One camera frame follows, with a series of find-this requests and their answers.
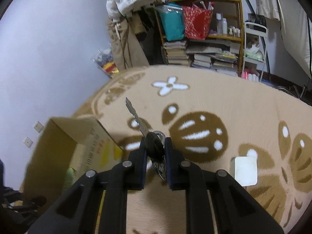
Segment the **brown cardboard box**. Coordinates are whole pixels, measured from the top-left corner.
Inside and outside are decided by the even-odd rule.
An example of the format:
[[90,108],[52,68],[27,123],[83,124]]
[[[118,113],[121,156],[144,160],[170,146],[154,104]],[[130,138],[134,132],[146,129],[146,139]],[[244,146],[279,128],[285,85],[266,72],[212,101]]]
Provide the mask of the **brown cardboard box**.
[[52,117],[42,132],[27,165],[23,191],[29,197],[46,197],[51,204],[64,191],[68,168],[75,183],[89,170],[110,170],[123,151],[94,117]]

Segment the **black key bunch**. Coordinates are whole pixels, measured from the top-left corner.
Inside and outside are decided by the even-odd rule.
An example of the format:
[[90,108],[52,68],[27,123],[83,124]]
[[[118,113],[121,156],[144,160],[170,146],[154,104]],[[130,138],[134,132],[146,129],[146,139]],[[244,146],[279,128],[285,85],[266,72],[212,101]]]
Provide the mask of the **black key bunch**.
[[166,160],[164,156],[164,142],[166,136],[163,132],[158,130],[151,132],[146,124],[140,119],[128,98],[125,98],[125,105],[133,115],[134,120],[137,122],[139,130],[144,137],[144,147],[156,174],[159,175],[160,179],[165,181],[167,179]]

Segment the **white square charger box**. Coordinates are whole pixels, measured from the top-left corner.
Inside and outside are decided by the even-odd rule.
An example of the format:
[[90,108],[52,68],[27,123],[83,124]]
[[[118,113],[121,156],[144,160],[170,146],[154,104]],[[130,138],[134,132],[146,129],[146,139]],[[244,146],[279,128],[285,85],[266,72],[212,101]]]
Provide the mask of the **white square charger box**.
[[253,186],[258,182],[257,159],[253,156],[234,157],[230,162],[230,175],[241,186]]

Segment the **beige patterned carpet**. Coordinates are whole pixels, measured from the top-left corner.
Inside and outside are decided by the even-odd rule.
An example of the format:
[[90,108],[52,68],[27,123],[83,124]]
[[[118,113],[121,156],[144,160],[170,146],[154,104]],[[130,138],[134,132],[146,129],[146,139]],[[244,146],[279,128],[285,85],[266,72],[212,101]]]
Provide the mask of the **beige patterned carpet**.
[[311,213],[311,106],[280,90],[205,69],[149,66],[122,72],[91,96],[75,117],[95,116],[125,154],[141,132],[130,100],[150,130],[172,139],[203,170],[230,170],[236,157],[257,159],[250,193],[295,233]]

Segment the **right stack of books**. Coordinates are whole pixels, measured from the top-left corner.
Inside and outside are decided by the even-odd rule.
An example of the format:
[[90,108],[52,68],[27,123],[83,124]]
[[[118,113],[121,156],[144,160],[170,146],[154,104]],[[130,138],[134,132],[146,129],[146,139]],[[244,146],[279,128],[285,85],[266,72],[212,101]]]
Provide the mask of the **right stack of books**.
[[186,54],[191,59],[191,67],[237,77],[240,47],[239,43],[229,40],[190,41]]

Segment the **stack of books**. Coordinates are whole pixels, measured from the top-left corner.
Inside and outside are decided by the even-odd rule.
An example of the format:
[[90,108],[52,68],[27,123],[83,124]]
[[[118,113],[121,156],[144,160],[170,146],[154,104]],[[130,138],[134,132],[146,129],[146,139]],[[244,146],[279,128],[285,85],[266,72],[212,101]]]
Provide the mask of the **stack of books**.
[[166,64],[190,66],[190,58],[186,53],[186,47],[187,41],[165,42],[163,51]]
[[239,43],[229,40],[190,41],[186,54],[191,59],[191,67],[237,77],[240,47]]

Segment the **plastic bag with plush toys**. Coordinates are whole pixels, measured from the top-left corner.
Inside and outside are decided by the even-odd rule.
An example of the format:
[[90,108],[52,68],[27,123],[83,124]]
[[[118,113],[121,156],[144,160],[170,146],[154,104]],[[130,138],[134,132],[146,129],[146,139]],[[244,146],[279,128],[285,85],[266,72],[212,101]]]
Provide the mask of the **plastic bag with plush toys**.
[[114,62],[111,48],[98,50],[98,53],[93,57],[93,62],[104,72],[105,75],[110,78],[119,73],[119,70]]

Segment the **left stack of books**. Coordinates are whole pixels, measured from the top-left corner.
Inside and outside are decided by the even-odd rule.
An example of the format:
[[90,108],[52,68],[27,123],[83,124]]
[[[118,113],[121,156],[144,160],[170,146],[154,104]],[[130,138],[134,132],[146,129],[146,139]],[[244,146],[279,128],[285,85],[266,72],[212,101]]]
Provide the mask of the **left stack of books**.
[[187,41],[165,42],[163,51],[166,64],[190,66],[190,58],[186,53],[186,47]]

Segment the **beige hanging coat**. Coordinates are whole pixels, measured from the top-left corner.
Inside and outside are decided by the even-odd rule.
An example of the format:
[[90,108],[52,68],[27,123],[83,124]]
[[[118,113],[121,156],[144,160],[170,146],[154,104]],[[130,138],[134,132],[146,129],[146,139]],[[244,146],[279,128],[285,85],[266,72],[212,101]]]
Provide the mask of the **beige hanging coat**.
[[111,40],[113,60],[120,72],[133,67],[150,65],[126,18],[119,22],[108,19],[106,26]]

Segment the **white metal cart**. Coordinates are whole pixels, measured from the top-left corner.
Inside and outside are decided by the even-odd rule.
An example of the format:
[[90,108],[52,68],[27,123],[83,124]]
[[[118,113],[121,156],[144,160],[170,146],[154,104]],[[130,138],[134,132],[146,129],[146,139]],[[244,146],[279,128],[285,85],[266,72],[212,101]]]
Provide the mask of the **white metal cart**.
[[241,78],[262,81],[267,64],[267,27],[253,22],[244,23],[244,47]]

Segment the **wooden shelf rack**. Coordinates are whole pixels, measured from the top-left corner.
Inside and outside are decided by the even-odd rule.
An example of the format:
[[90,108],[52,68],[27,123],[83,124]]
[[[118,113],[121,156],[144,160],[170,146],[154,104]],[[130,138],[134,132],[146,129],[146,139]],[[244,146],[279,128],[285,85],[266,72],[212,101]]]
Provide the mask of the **wooden shelf rack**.
[[[192,6],[193,4],[198,5],[200,3],[200,7],[204,7],[203,2],[214,2],[214,12],[213,17],[210,23],[209,28],[209,34],[208,37],[206,37],[205,40],[210,39],[220,39],[220,40],[229,40],[233,42],[237,42],[241,45],[240,47],[240,53],[239,53],[239,69],[238,69],[238,75],[242,72],[242,65],[243,65],[243,35],[244,35],[244,27],[243,27],[243,13],[242,13],[242,0],[167,0],[164,4],[177,4],[181,7],[183,6]],[[163,25],[161,22],[161,18],[159,15],[159,12],[155,9],[155,17],[157,20],[157,25],[160,33],[160,39],[161,39],[161,52],[163,55],[164,63],[164,51],[163,51],[163,44],[165,42],[173,42],[168,41],[166,38],[165,31],[163,29]],[[222,18],[227,19],[227,29],[228,29],[228,35],[223,35],[222,31]],[[205,41],[205,40],[192,40],[188,39],[185,35],[182,40],[179,41]]]

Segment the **white bottle on shelf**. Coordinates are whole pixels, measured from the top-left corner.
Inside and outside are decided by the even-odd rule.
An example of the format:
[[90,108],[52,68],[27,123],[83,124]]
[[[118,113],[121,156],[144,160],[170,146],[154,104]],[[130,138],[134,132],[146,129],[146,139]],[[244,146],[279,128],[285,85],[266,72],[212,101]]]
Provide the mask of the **white bottle on shelf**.
[[222,31],[223,31],[223,35],[228,35],[228,29],[227,29],[227,19],[226,18],[222,18]]

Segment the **red gift bag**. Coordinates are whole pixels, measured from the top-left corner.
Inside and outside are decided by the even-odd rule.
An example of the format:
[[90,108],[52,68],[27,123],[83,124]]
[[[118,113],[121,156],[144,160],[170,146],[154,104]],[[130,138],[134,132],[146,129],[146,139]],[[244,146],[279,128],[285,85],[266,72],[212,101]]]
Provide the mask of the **red gift bag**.
[[208,37],[215,3],[202,2],[204,7],[200,7],[200,3],[183,6],[184,34],[188,39],[205,40]]

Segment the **teal storage bag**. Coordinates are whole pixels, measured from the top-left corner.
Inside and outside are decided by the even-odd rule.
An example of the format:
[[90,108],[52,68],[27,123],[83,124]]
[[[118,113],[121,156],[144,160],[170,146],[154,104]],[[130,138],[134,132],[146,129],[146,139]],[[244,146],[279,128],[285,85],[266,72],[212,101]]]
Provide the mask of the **teal storage bag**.
[[167,40],[182,40],[184,38],[183,8],[169,3],[156,6],[155,9],[159,12]]

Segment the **lower white wall socket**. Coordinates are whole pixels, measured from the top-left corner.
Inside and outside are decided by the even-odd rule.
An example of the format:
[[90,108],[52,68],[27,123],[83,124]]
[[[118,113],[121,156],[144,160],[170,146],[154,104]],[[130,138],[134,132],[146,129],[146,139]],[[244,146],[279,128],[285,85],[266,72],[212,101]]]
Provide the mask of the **lower white wall socket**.
[[27,147],[30,148],[33,144],[33,141],[29,137],[25,137],[23,140],[23,144]]

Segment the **white wall socket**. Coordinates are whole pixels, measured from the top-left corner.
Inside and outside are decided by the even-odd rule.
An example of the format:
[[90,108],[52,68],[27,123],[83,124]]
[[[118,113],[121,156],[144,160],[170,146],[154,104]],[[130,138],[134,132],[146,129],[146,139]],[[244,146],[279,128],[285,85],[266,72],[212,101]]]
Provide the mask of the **white wall socket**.
[[33,128],[34,128],[38,133],[41,133],[41,132],[43,131],[43,129],[44,129],[44,126],[43,126],[39,121],[37,121],[37,122],[34,124]]
[[27,147],[30,148],[33,144],[33,141],[29,137],[25,137],[23,140],[23,144]]

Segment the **upper white wall socket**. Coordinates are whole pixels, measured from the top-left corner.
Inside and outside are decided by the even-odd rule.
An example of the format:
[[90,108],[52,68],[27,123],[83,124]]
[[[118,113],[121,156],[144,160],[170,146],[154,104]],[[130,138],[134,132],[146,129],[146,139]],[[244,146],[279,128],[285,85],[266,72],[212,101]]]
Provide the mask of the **upper white wall socket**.
[[37,121],[37,122],[34,124],[33,128],[34,128],[38,133],[41,133],[41,132],[43,131],[43,129],[44,129],[44,126],[43,126],[39,121]]

